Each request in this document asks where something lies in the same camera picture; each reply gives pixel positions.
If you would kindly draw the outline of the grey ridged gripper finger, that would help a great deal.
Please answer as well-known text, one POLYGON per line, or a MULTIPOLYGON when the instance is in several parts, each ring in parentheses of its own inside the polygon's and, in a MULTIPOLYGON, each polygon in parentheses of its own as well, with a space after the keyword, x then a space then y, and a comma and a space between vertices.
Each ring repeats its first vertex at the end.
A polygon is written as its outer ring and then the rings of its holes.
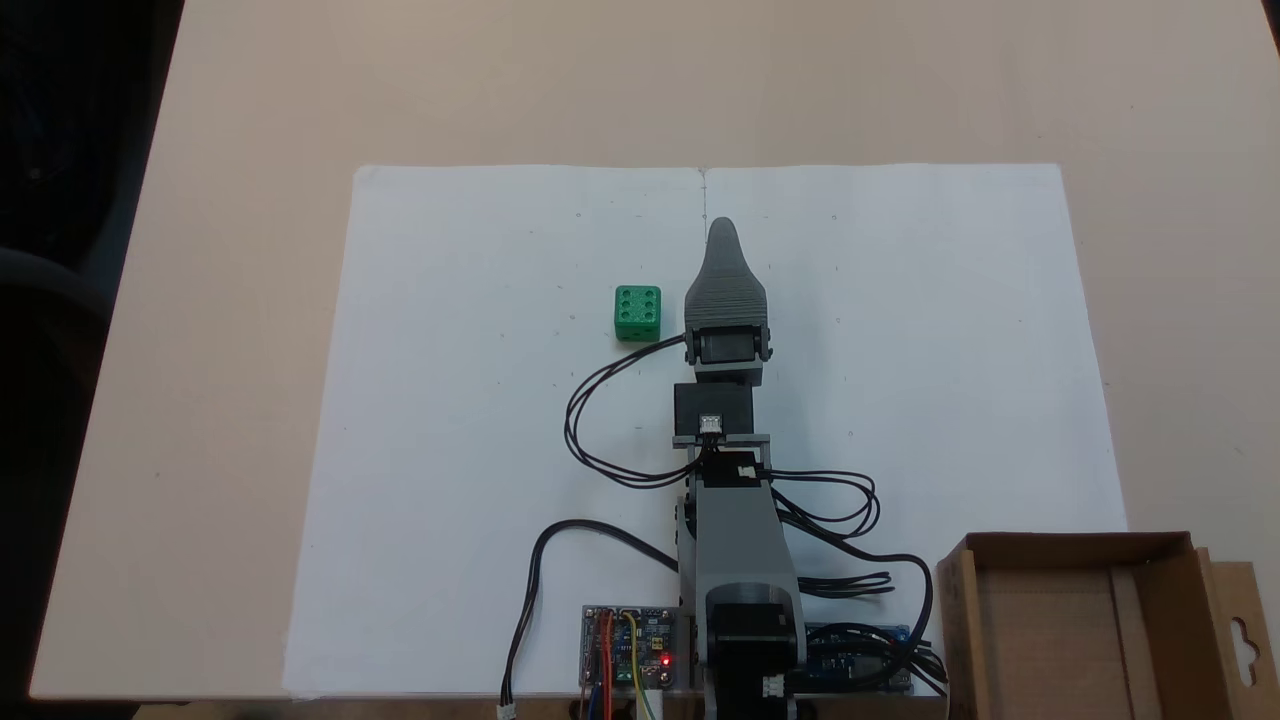
POLYGON ((719 217, 710 223, 701 266, 685 295, 685 327, 767 325, 765 288, 748 265, 736 225, 719 217))

